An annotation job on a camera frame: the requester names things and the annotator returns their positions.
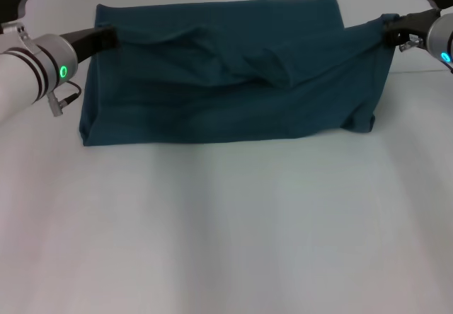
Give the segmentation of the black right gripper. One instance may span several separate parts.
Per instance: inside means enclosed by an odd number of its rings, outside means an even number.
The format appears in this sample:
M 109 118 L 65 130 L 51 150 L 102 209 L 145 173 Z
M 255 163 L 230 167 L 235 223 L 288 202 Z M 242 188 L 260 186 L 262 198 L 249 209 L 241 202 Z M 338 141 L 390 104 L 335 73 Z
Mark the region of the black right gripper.
M 430 9 L 406 16 L 385 15 L 383 41 L 387 47 L 425 47 L 432 24 L 441 16 L 439 9 Z

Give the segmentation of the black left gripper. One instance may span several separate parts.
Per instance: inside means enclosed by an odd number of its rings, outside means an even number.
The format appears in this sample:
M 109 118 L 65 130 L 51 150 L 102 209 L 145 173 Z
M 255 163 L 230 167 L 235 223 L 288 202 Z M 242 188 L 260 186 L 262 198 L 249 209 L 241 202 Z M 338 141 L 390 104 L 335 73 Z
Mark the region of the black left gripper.
M 119 47 L 116 28 L 107 25 L 61 35 L 74 49 L 80 64 L 93 55 Z

